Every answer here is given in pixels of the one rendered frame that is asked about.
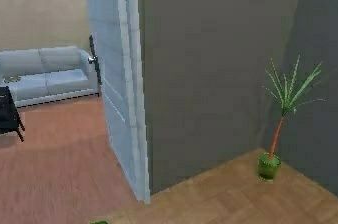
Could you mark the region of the palm house plant green pot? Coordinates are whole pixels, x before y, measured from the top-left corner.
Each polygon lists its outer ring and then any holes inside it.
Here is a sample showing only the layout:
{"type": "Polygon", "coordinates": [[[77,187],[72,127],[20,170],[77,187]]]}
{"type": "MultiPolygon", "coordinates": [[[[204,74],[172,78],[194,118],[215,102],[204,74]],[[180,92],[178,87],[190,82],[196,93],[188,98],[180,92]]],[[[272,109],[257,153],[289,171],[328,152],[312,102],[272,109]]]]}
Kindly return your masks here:
{"type": "Polygon", "coordinates": [[[294,64],[291,79],[288,79],[286,74],[279,76],[273,60],[270,60],[272,71],[265,70],[266,74],[272,81],[276,92],[273,92],[269,88],[266,88],[266,90],[279,102],[280,105],[280,119],[272,137],[270,150],[268,152],[261,153],[258,157],[257,175],[260,179],[266,182],[274,181],[281,166],[281,159],[275,154],[275,152],[285,118],[291,112],[296,113],[297,108],[304,105],[304,102],[299,103],[299,100],[315,87],[313,81],[322,73],[323,62],[319,62],[304,78],[302,83],[297,85],[300,58],[301,56],[298,55],[294,64]]]}

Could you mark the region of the pale blue room door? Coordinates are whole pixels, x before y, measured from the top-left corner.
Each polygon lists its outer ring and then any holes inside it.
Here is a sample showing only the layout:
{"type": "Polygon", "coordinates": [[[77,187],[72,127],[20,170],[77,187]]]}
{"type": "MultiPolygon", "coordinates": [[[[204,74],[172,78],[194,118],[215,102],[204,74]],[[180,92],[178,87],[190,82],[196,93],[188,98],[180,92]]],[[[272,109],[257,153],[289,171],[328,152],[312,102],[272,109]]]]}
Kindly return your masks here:
{"type": "Polygon", "coordinates": [[[87,0],[109,142],[137,200],[150,201],[139,0],[87,0]]]}

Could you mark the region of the light grey sofa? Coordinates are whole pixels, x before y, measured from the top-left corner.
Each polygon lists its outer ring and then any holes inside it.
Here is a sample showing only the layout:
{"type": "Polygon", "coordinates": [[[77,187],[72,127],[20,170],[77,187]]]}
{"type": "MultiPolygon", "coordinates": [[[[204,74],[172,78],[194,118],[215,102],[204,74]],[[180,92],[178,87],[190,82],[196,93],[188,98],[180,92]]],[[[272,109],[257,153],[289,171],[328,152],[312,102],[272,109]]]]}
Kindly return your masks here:
{"type": "Polygon", "coordinates": [[[0,87],[8,87],[17,107],[98,94],[90,55],[77,46],[0,52],[0,87]],[[21,76],[18,82],[3,78],[21,76]]]}

